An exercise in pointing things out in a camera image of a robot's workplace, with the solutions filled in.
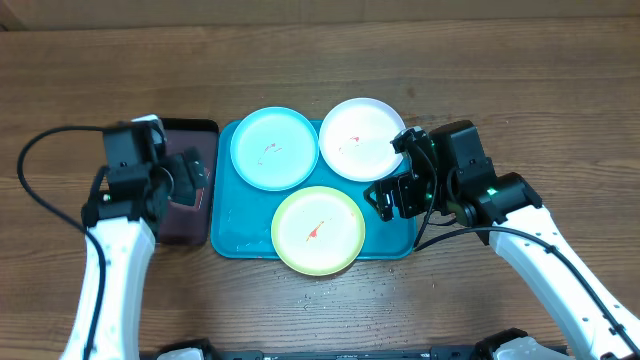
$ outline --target black wire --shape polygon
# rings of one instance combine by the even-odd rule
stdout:
[[[522,238],[525,238],[525,239],[527,239],[527,240],[529,240],[529,241],[531,241],[533,243],[536,243],[536,244],[542,246],[547,253],[552,253],[553,255],[555,255],[556,258],[558,258],[558,260],[560,260],[560,262],[562,262],[564,264],[564,266],[566,266],[567,269],[569,269],[569,271],[573,274],[573,276],[575,276],[575,278],[578,280],[578,282],[582,285],[582,287],[587,292],[589,297],[591,297],[591,299],[596,304],[598,309],[600,309],[600,311],[602,311],[602,313],[604,314],[604,317],[609,321],[609,323],[611,323],[611,326],[613,327],[613,330],[615,331],[615,333],[619,334],[620,337],[622,338],[622,340],[625,342],[625,344],[627,344],[627,346],[629,346],[629,349],[631,349],[631,351],[636,356],[640,357],[640,349],[638,349],[636,344],[634,344],[633,341],[631,340],[631,338],[629,338],[629,335],[627,335],[624,326],[622,326],[622,324],[620,324],[613,317],[611,312],[609,312],[609,310],[604,305],[602,300],[600,300],[600,298],[598,297],[598,294],[596,294],[595,290],[593,290],[591,285],[587,282],[587,280],[584,278],[584,276],[582,276],[580,271],[578,271],[578,269],[571,263],[571,261],[569,261],[569,259],[567,259],[564,255],[562,255],[562,253],[560,253],[558,251],[558,248],[556,246],[549,245],[547,242],[545,242],[544,240],[542,240],[542,239],[540,239],[538,237],[535,237],[535,236],[533,236],[531,234],[528,234],[528,233],[520,231],[520,230],[511,229],[511,228],[504,228],[504,227],[499,227],[499,226],[478,226],[478,227],[458,229],[458,230],[454,230],[454,231],[448,232],[446,234],[442,234],[440,236],[436,236],[433,239],[431,239],[431,240],[421,244],[420,246],[418,246],[414,251],[420,251],[420,250],[422,250],[422,249],[424,249],[424,248],[426,248],[428,246],[431,246],[431,245],[433,245],[435,243],[438,243],[438,242],[443,241],[443,240],[450,239],[450,238],[458,236],[458,235],[468,234],[468,233],[478,233],[478,232],[492,232],[492,231],[503,232],[503,233],[508,233],[508,234],[520,236]]]
[[[91,184],[89,195],[95,195],[100,191],[100,185],[102,185],[102,180],[104,179],[104,175],[107,173],[107,170],[109,170],[109,167],[107,166],[101,166],[100,169],[98,169],[96,177],[93,178],[93,184]]]
[[[433,225],[433,226],[451,226],[451,225],[453,225],[453,224],[455,224],[457,222],[458,222],[458,219],[453,218],[453,219],[451,219],[449,221],[446,221],[446,222],[443,222],[443,223],[429,223],[429,225]]]
[[[425,152],[420,148],[420,146],[416,145],[413,142],[409,142],[408,145],[413,146],[415,149],[418,150],[418,152],[420,152],[420,154],[427,161],[427,164],[429,164],[429,167],[431,168],[430,169],[431,173],[433,174],[433,194],[431,194],[431,204],[429,205],[429,210],[427,210],[427,213],[424,215],[422,226],[420,226],[420,230],[418,230],[418,235],[416,235],[416,240],[413,242],[413,247],[415,248],[416,246],[418,246],[418,243],[420,242],[420,238],[422,238],[422,234],[424,234],[424,230],[427,228],[427,225],[429,224],[429,218],[431,217],[431,213],[433,213],[433,204],[435,204],[436,202],[436,195],[438,191],[438,175],[436,174],[436,168],[433,166],[433,163],[431,163],[431,159],[429,159],[427,154],[425,154]]]
[[[95,304],[95,307],[93,308],[93,316],[91,318],[91,325],[89,326],[89,334],[87,335],[87,342],[86,342],[86,345],[84,348],[84,354],[83,354],[83,359],[88,360],[89,357],[91,356],[91,351],[93,350],[93,340],[96,334],[96,327],[98,325],[98,318],[100,317],[100,309],[102,308],[102,300],[104,296],[104,285],[105,285],[106,271],[107,271],[104,252],[102,251],[102,247],[100,246],[100,243],[98,242],[98,240],[96,240],[96,238],[89,231],[87,231],[79,222],[75,221],[69,215],[65,214],[61,210],[58,210],[56,207],[49,204],[47,201],[41,198],[38,194],[36,194],[24,177],[24,159],[27,156],[27,152],[29,151],[29,149],[31,149],[31,147],[35,145],[35,143],[37,143],[38,141],[42,140],[42,138],[49,136],[51,134],[55,134],[63,131],[76,131],[76,130],[100,131],[100,132],[105,131],[104,128],[96,127],[96,126],[62,126],[62,127],[53,128],[41,133],[40,135],[31,139],[27,143],[27,145],[25,145],[24,148],[22,148],[22,151],[20,151],[20,155],[18,156],[18,179],[20,180],[20,184],[22,184],[22,187],[24,188],[24,190],[27,192],[27,194],[29,194],[33,198],[33,200],[35,200],[38,204],[42,205],[42,207],[44,207],[45,209],[57,215],[59,218],[64,220],[69,225],[73,226],[74,228],[78,229],[80,232],[84,233],[89,238],[89,240],[91,241],[91,244],[93,244],[93,246],[96,249],[96,253],[98,254],[98,266],[100,269],[99,282],[98,282],[98,294],[96,295],[96,304]]]

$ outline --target red mark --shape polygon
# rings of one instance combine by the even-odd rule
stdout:
[[[267,154],[267,151],[269,151],[269,149],[273,149],[274,147],[276,147],[276,143],[273,143],[273,144],[271,144],[271,145],[267,146],[267,147],[264,149],[264,153],[262,153],[262,156],[260,156],[260,158],[258,159],[258,165],[262,165],[262,161],[261,161],[261,160],[262,160],[262,158]]]
[[[359,136],[352,136],[352,137],[350,137],[350,138],[349,138],[349,140],[354,140],[355,142],[360,142],[360,137],[359,137]],[[344,154],[344,153],[342,152],[342,148],[345,146],[345,144],[346,144],[347,142],[349,142],[349,140],[345,141],[345,142],[344,142],[344,144],[342,144],[342,146],[340,146],[340,147],[338,148],[338,151],[339,151],[341,154]]]
[[[318,226],[316,226],[316,228],[309,233],[309,236],[307,236],[307,242],[309,242],[311,238],[316,238],[318,236],[318,229],[320,229],[320,226],[322,226],[322,224],[324,224],[324,221],[321,221],[320,224],[318,224]]]

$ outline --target yellow-green plate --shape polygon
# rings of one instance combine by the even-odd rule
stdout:
[[[336,189],[314,186],[289,195],[276,210],[271,239],[292,269],[313,276],[336,273],[355,260],[364,244],[358,205]]]

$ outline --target light blue plate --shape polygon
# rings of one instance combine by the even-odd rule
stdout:
[[[311,120],[316,131],[320,130],[321,123]],[[233,122],[220,133],[211,214],[211,244],[220,255],[236,259],[279,259],[271,242],[273,216],[287,196],[310,186],[328,186],[340,190],[355,201],[362,211],[366,234],[357,259],[392,260],[411,253],[416,238],[415,218],[402,219],[394,208],[395,218],[383,222],[362,194],[371,183],[341,177],[329,168],[322,157],[308,178],[288,190],[264,191],[242,180],[233,168],[229,154],[231,138],[240,124],[240,121]],[[394,174],[407,169],[409,161],[405,159]]]
[[[302,114],[283,107],[260,109],[233,133],[231,161],[258,189],[282,191],[306,179],[319,156],[318,134]]]

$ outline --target wooden table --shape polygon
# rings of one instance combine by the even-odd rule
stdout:
[[[637,18],[9,32],[0,33],[0,357],[59,355],[84,271],[81,234],[17,181],[31,137],[147,113],[221,127],[270,105],[322,118],[358,96],[391,104],[408,126],[474,121],[497,172],[522,174],[576,252],[640,314]],[[27,176],[79,218],[102,154],[96,134],[55,136],[29,156]],[[158,246],[140,346],[209,337],[226,350],[411,349],[509,327],[565,343],[475,236],[322,279],[278,261],[227,260],[209,245]]]

